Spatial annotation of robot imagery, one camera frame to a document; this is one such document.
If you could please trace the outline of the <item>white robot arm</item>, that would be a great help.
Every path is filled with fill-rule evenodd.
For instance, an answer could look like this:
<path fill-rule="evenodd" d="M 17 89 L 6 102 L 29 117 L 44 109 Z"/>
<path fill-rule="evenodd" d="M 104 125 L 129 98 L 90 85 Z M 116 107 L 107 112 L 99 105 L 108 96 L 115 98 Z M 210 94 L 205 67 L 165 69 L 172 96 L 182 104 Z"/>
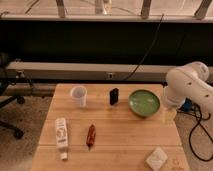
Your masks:
<path fill-rule="evenodd" d="M 213 114 L 213 87 L 206 83 L 209 69 L 202 62 L 175 67 L 166 74 L 167 85 L 161 96 L 165 107 L 180 108 L 190 99 Z"/>

